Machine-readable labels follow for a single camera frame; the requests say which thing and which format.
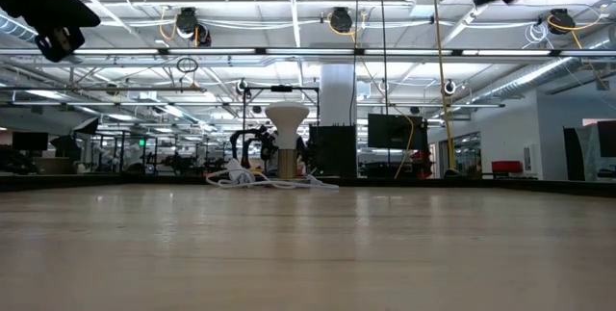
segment wall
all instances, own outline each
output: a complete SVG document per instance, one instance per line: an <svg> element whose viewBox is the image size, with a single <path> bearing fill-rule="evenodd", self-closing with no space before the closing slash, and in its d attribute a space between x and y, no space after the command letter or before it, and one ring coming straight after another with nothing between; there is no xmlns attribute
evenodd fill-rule
<svg viewBox="0 0 616 311"><path fill-rule="evenodd" d="M541 158L545 161L544 179L567 180L563 128L579 128L585 118L616 118L615 91L597 91L595 85L590 84L556 95L539 92L537 103Z"/></svg>
<svg viewBox="0 0 616 311"><path fill-rule="evenodd" d="M535 144L536 175L543 177L539 153L539 119L537 93L530 91L523 99L505 100L505 108L479 109L471 121L451 123L453 137L474 132L481 135L481 167L483 172L492 172L493 161L520 161L524 159L524 147ZM428 141L436 143L447 139L445 129L430 129Z"/></svg>

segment yellow cable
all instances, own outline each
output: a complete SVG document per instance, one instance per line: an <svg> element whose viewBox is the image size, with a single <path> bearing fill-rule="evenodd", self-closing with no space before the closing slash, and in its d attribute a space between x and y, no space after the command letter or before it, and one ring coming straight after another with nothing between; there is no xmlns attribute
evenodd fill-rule
<svg viewBox="0 0 616 311"><path fill-rule="evenodd" d="M577 47L579 47L579 49L583 49L581 42L579 42L579 38L578 35L576 34L576 31L572 31L571 35L574 36L574 40L576 41ZM601 83L601 85L609 91L609 88L607 87L607 85L605 84L605 82L603 81L601 75L599 75L599 71L597 71L597 69L595 68L595 66L593 64L589 64L590 67L593 69L593 73L595 74L595 76L597 77L597 79L599 80L599 82Z"/></svg>
<svg viewBox="0 0 616 311"><path fill-rule="evenodd" d="M387 98L385 93L383 93L383 91L378 87L378 84L376 83L376 81L374 81L374 77L370 73L370 70L368 69L368 66L366 65L366 61L364 61L364 59L361 59L361 61L362 61L362 64L364 65L364 68L366 69L366 72L368 72L368 76L370 76L370 79L372 80L372 83L374 84L376 89L381 93L383 98ZM406 120L408 120L408 122L411 124L411 135L408 137L408 142L406 143L406 149L404 150L404 156L402 157L402 162L400 163L398 167L398 171L396 172L396 176L394 177L394 179L398 179L398 176L400 175L400 172L402 171L402 167L404 167L404 163L406 163L406 155L408 154L408 151L411 148L411 142L413 141L413 135L415 134L415 123L413 122L413 119L411 119L407 114L403 113L400 109L398 109L397 106L393 105L388 99L386 99L386 101L387 101L386 105L394 108L397 112L399 112L402 116L404 116L404 118L406 118Z"/></svg>
<svg viewBox="0 0 616 311"><path fill-rule="evenodd" d="M447 131L447 146L449 149L449 168L455 168L453 161L453 139L451 138L451 129L449 127L449 110L447 107L447 97L445 96L445 71L443 70L443 46L441 45L441 24L439 18L438 0L434 0L434 18L436 22L436 44L439 50L439 70L441 73L441 100L443 101L443 120L445 121L445 129Z"/></svg>
<svg viewBox="0 0 616 311"><path fill-rule="evenodd" d="M177 15L175 17L173 17L173 32L171 34L171 37L169 37L168 35L165 34L165 31L163 31L163 20L165 19L165 13L167 12L167 7L163 7L163 13L161 14L161 25L159 26L159 31L161 31L161 36L163 36L163 38L167 39L167 40L171 40L173 39L173 37L175 37L175 28L177 27Z"/></svg>
<svg viewBox="0 0 616 311"><path fill-rule="evenodd" d="M599 18L597 18L597 20L595 22L587 24L585 26L581 26L581 27L565 27L565 26L560 26L560 25L557 25L557 24L553 23L552 22L552 18L553 17L554 17L554 15L548 16L548 23L550 23L551 26L554 26L554 27L556 27L558 29L561 29L563 31L581 31L581 30L585 30L586 28L590 28L590 27L596 25L602 19L601 15L599 15Z"/></svg>

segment pipe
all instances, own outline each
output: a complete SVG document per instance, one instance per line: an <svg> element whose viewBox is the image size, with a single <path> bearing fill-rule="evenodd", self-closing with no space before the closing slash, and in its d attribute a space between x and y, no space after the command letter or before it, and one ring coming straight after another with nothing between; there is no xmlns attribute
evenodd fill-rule
<svg viewBox="0 0 616 311"><path fill-rule="evenodd" d="M581 41L585 49L614 50L616 49L616 24L611 24L599 32ZM522 94L550 81L576 72L583 66L580 57L565 57L546 62L542 65L529 65L503 77L491 89L482 90L470 102L476 103L494 96L500 98Z"/></svg>
<svg viewBox="0 0 616 311"><path fill-rule="evenodd" d="M120 26L122 26L128 33L135 36L135 38L139 39L145 45L150 46L150 43L146 41L136 30L134 30L131 26L127 25L121 18L119 18L115 13L109 10L104 4L102 4L99 0L90 0L92 4L94 4L98 9L103 11L108 17L112 18L115 22L117 22Z"/></svg>
<svg viewBox="0 0 616 311"><path fill-rule="evenodd" d="M0 32L31 43L34 43L34 39L38 34L32 28L2 14L0 14Z"/></svg>

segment white lamp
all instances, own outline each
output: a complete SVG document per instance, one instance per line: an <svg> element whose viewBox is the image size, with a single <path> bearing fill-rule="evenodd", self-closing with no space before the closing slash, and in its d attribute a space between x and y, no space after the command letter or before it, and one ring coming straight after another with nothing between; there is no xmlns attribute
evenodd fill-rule
<svg viewBox="0 0 616 311"><path fill-rule="evenodd" d="M297 168L297 127L308 117L310 110L295 102L277 102L269 104L266 116L278 129L278 177L293 179Z"/></svg>

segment red object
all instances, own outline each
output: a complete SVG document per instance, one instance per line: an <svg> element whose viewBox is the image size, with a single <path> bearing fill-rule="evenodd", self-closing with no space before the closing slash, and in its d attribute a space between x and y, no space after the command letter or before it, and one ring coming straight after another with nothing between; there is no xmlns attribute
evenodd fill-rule
<svg viewBox="0 0 616 311"><path fill-rule="evenodd" d="M520 161L494 161L492 162L492 172L522 172L522 162Z"/></svg>

